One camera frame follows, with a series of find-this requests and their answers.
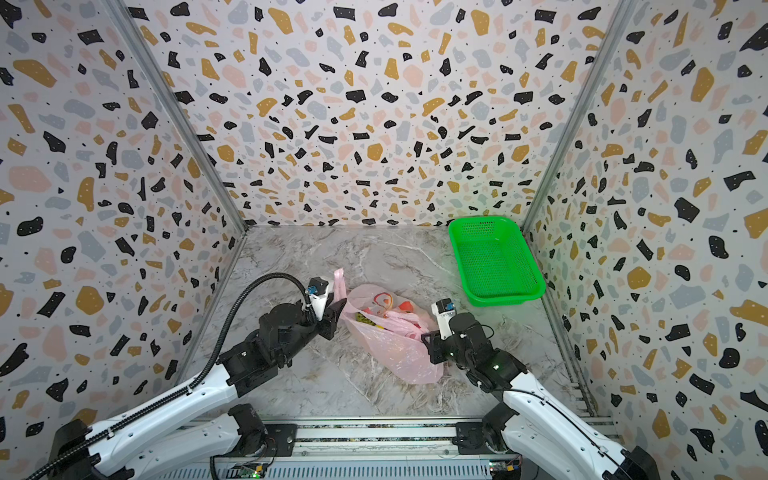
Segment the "green plastic basket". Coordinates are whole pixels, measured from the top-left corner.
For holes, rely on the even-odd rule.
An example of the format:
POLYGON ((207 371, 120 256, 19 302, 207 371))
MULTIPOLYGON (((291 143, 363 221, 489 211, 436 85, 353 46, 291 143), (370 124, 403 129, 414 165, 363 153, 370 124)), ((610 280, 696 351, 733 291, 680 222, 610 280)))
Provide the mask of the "green plastic basket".
POLYGON ((543 279, 518 225, 505 217, 460 218, 448 227, 459 276, 475 307, 540 299, 543 279))

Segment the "pink plastic bag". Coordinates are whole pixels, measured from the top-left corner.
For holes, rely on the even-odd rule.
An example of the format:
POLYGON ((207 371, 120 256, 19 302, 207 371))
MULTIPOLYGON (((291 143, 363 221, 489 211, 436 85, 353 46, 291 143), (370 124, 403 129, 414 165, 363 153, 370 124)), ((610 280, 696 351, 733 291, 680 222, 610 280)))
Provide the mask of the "pink plastic bag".
POLYGON ((342 269, 334 272, 334 293, 347 300, 340 320, 352 337, 399 379, 411 385, 425 385, 442 378, 443 366, 430 362, 421 341, 422 334, 437 329, 437 323, 425 309, 379 285, 363 284, 348 289, 342 269), (404 301, 412 303, 413 313, 398 309, 404 301))

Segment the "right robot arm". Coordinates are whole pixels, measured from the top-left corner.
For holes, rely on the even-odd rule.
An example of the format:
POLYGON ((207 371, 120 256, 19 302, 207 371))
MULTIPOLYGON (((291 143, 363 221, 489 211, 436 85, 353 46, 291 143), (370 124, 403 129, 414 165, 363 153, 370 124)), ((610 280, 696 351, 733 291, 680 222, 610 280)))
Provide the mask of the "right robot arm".
POLYGON ((480 422, 478 444, 532 460, 557 479, 658 479, 654 458, 629 450, 573 413, 515 356, 492 345, 484 326, 442 300, 438 329, 421 336, 430 361, 453 362, 471 384, 498 400, 480 422))

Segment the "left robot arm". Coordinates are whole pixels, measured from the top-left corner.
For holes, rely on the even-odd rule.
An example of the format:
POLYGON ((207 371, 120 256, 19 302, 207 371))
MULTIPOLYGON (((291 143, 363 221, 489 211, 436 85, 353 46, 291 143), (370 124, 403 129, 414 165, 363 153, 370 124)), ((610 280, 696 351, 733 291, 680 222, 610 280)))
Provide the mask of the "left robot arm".
POLYGON ((273 453, 267 426, 243 397, 272 380, 321 336, 333 338, 346 302, 321 317, 301 303, 263 315, 259 329, 165 397, 87 426, 74 420, 55 434, 47 479, 143 479, 205 457, 273 453))

